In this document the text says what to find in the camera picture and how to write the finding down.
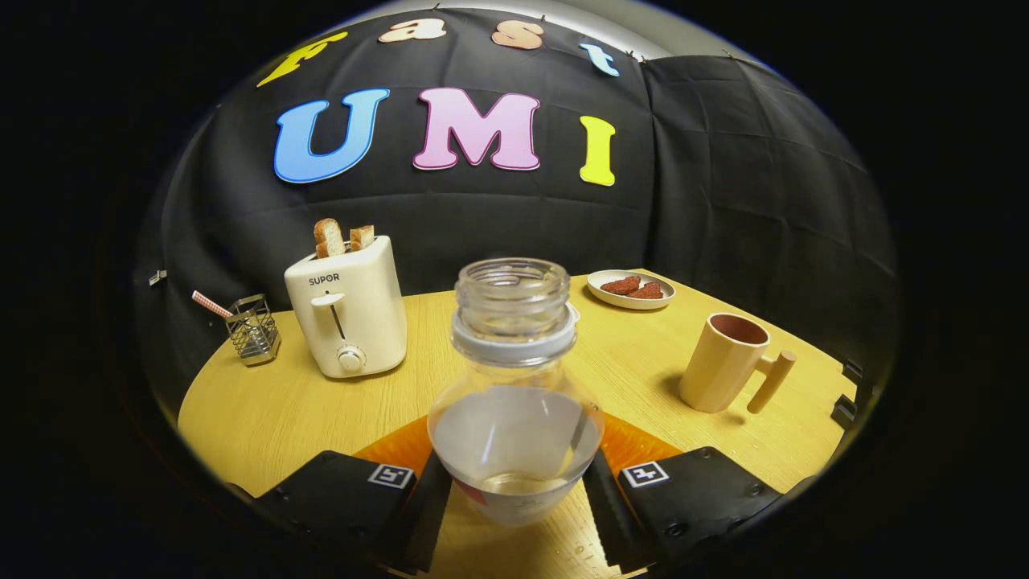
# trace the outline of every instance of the toaster knob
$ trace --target toaster knob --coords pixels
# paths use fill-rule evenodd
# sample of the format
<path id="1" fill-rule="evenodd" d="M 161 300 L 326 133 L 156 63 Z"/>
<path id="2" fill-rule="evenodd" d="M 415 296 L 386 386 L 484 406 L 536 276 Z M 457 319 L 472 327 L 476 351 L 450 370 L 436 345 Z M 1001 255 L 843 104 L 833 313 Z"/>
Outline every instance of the toaster knob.
<path id="1" fill-rule="evenodd" d="M 343 347 L 339 352 L 340 366 L 347 372 L 360 370 L 364 366 L 364 353 L 357 347 Z"/>

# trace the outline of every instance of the bread slice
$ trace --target bread slice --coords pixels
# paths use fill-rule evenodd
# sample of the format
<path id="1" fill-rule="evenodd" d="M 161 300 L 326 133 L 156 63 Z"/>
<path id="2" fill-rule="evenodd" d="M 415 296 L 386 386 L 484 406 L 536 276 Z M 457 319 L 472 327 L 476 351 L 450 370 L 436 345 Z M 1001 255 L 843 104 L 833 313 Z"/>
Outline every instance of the bread slice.
<path id="1" fill-rule="evenodd" d="M 350 250 L 357 251 L 363 247 L 371 245 L 376 240 L 375 225 L 364 225 L 350 229 Z"/>
<path id="2" fill-rule="evenodd" d="M 342 255 L 347 252 L 347 243 L 343 240 L 343 229 L 335 219 L 322 219 L 315 223 L 315 251 L 318 257 Z"/>

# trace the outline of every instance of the letter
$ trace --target letter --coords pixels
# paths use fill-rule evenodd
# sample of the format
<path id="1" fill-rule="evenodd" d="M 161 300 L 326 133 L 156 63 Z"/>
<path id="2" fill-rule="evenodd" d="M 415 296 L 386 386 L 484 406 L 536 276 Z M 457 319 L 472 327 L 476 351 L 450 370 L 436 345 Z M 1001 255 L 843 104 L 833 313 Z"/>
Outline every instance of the letter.
<path id="1" fill-rule="evenodd" d="M 543 45 L 539 39 L 543 33 L 543 27 L 521 21 L 504 21 L 497 25 L 497 32 L 493 33 L 493 41 L 501 46 L 511 46 L 532 50 Z"/>
<path id="2" fill-rule="evenodd" d="M 275 80 L 280 76 L 285 76 L 290 72 L 296 70 L 297 68 L 300 68 L 300 61 L 306 61 L 308 59 L 313 58 L 315 55 L 322 51 L 322 49 L 325 48 L 325 46 L 328 46 L 329 42 L 335 42 L 336 40 L 342 40 L 346 37 L 347 33 L 341 32 L 340 34 L 329 36 L 328 38 L 322 38 L 317 42 L 308 44 L 307 46 L 298 50 L 293 50 L 292 52 L 289 53 L 288 57 L 286 57 L 286 60 L 282 61 L 282 64 L 280 64 L 278 67 L 276 67 L 275 70 L 272 71 L 272 74 L 269 74 L 268 76 L 264 77 L 263 80 L 258 82 L 257 86 L 268 84 L 272 80 Z"/>
<path id="3" fill-rule="evenodd" d="M 586 165 L 579 169 L 579 177 L 588 183 L 613 185 L 611 136 L 614 135 L 614 126 L 596 116 L 579 116 L 579 122 L 586 126 Z"/>
<path id="4" fill-rule="evenodd" d="M 311 152 L 311 135 L 328 101 L 312 101 L 283 112 L 275 143 L 275 173 L 284 181 L 309 183 L 334 177 L 356 165 L 371 146 L 379 101 L 388 96 L 386 88 L 368 88 L 344 97 L 343 104 L 350 107 L 347 137 L 340 148 L 327 154 Z"/>
<path id="5" fill-rule="evenodd" d="M 411 38 L 418 40 L 428 40 L 439 38 L 447 31 L 443 30 L 443 21 L 439 19 L 418 19 L 389 27 L 389 32 L 379 37 L 380 42 L 402 42 Z"/>
<path id="6" fill-rule="evenodd" d="M 426 88 L 419 98 L 429 103 L 429 118 L 425 146 L 415 155 L 415 167 L 431 171 L 457 165 L 457 154 L 450 149 L 451 132 L 472 165 L 483 161 L 499 135 L 500 145 L 490 157 L 494 166 L 514 171 L 539 167 L 539 157 L 532 151 L 532 114 L 539 108 L 538 100 L 508 93 L 482 116 L 460 88 Z"/>
<path id="7" fill-rule="evenodd" d="M 613 62 L 614 58 L 604 51 L 603 48 L 596 44 L 587 44 L 582 42 L 579 44 L 579 48 L 584 48 L 590 55 L 590 60 L 593 61 L 593 66 L 596 66 L 601 71 L 610 74 L 611 76 L 617 76 L 618 71 L 611 68 L 611 65 L 607 64 L 608 61 Z"/>

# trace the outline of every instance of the beige mug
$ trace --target beige mug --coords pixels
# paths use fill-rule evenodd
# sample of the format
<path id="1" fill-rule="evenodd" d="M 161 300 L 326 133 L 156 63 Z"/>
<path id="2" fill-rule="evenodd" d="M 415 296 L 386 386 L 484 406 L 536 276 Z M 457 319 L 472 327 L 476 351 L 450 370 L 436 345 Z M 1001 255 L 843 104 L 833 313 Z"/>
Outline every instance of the beige mug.
<path id="1" fill-rule="evenodd" d="M 766 375 L 765 384 L 747 410 L 760 412 L 796 362 L 786 351 L 779 353 L 778 360 L 765 358 L 769 340 L 768 331 L 746 318 L 712 314 L 679 381 L 679 398 L 695 410 L 720 412 L 729 408 L 756 370 Z"/>

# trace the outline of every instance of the pink letter m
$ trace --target pink letter m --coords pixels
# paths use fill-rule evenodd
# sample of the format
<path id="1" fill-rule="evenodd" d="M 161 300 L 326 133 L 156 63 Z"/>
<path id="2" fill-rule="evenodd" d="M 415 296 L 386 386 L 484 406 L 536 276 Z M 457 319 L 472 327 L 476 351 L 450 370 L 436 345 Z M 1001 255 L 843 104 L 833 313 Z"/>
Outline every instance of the pink letter m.
<path id="1" fill-rule="evenodd" d="M 516 171 L 539 167 L 539 157 L 532 152 L 532 113 L 539 108 L 538 100 L 509 93 L 482 116 L 460 88 L 426 88 L 419 98 L 429 103 L 429 120 L 425 147 L 415 155 L 415 167 L 433 170 L 457 165 L 457 154 L 450 149 L 451 131 L 472 165 L 483 161 L 490 143 L 500 135 L 500 145 L 490 157 L 493 165 Z"/>

